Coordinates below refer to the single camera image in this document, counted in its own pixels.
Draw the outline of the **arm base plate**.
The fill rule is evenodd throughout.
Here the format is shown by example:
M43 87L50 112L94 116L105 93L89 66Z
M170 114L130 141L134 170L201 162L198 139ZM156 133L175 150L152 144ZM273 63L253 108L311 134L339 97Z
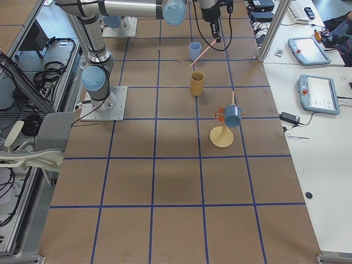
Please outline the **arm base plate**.
M128 38L136 36L138 19L132 16L104 16L101 21L105 38Z
M112 86L110 96L98 110L96 108L100 103L97 101L82 106L81 120L85 122L123 121L127 94L127 86Z

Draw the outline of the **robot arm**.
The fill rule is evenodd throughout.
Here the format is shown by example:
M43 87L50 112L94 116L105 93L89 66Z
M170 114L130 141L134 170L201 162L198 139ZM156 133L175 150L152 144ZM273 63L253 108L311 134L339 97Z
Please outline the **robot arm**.
M203 20L209 23L215 23L219 19L221 16L220 7L226 6L228 14L233 12L232 0L199 0L198 3Z
M205 86L229 84L224 54L215 46L203 60L189 54L192 43L205 46L200 1L56 1L72 15L93 66L112 68L110 84L128 87L126 119L192 118L184 109L192 71L205 74ZM136 36L109 38L101 33L99 17L136 18Z

